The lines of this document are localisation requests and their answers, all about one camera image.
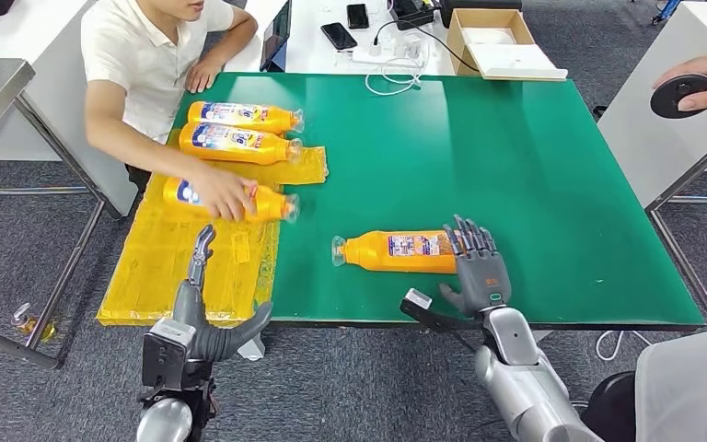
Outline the person's left hand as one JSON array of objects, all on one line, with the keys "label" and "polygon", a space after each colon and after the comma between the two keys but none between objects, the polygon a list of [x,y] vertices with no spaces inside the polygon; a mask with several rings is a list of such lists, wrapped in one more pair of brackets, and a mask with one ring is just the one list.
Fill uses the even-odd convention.
[{"label": "person's left hand", "polygon": [[191,93],[200,93],[210,88],[222,71],[223,63],[214,57],[204,57],[194,64],[186,76],[185,88]]}]

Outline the person's right hand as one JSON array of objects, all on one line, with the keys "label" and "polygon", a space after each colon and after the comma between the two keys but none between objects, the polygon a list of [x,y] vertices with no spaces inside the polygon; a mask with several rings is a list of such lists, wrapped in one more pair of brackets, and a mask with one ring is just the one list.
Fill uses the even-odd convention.
[{"label": "person's right hand", "polygon": [[243,220],[255,213],[252,192],[258,182],[223,169],[205,167],[191,177],[192,188],[213,218]]}]

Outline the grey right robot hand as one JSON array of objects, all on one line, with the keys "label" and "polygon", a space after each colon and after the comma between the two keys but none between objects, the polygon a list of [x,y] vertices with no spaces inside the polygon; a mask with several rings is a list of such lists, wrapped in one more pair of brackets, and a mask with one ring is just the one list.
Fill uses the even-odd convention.
[{"label": "grey right robot hand", "polygon": [[512,287],[503,255],[491,233],[458,214],[454,214],[454,220],[456,229],[448,224],[443,229],[455,258],[459,290],[442,283],[438,285],[440,294],[464,317],[505,306]]}]

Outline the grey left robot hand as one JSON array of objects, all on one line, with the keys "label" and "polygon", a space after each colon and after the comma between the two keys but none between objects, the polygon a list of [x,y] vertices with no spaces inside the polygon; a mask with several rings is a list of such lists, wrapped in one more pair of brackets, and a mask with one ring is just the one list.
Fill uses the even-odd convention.
[{"label": "grey left robot hand", "polygon": [[190,357],[192,360],[217,363],[238,354],[250,361],[265,356],[261,332],[272,319],[271,301],[260,303],[253,315],[233,328],[220,328],[206,318],[203,302],[205,268],[213,255],[210,244],[215,238],[214,227],[203,227],[194,242],[187,277],[175,295],[172,319],[195,329]]}]

